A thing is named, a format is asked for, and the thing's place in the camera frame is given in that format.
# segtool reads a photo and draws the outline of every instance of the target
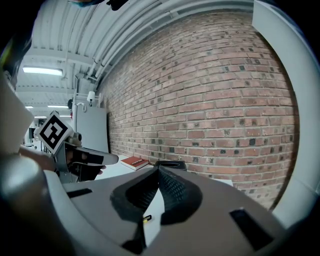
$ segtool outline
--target wall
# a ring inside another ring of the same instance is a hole
[[[290,82],[251,20],[190,16],[119,62],[101,85],[111,152],[184,160],[270,208],[295,164],[299,117]]]

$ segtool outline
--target book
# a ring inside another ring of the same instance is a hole
[[[123,159],[120,161],[121,164],[125,165],[126,167],[129,167],[133,170],[139,170],[140,168],[146,166],[149,161],[141,159],[139,157],[131,156],[129,158]]]

